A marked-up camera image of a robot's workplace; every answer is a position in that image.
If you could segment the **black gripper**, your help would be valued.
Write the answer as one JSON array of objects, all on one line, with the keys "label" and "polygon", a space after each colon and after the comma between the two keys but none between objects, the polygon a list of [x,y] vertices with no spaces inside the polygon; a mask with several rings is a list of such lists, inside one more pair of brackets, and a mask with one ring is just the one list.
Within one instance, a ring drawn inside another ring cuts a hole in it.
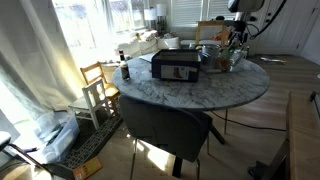
[{"label": "black gripper", "polygon": [[247,27],[245,21],[225,20],[224,24],[231,28],[228,35],[228,43],[231,44],[233,40],[237,39],[240,44],[247,41],[248,34],[245,33]]}]

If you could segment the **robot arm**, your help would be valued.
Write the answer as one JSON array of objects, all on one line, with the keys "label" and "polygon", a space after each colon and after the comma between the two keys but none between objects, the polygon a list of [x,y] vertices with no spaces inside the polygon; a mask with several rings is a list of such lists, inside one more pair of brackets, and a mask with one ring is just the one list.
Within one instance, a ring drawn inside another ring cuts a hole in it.
[{"label": "robot arm", "polygon": [[227,8],[231,13],[235,14],[234,20],[227,20],[226,25],[233,27],[233,34],[229,38],[229,42],[234,39],[239,44],[246,41],[244,31],[246,24],[250,19],[251,13],[260,10],[265,0],[228,0]]}]

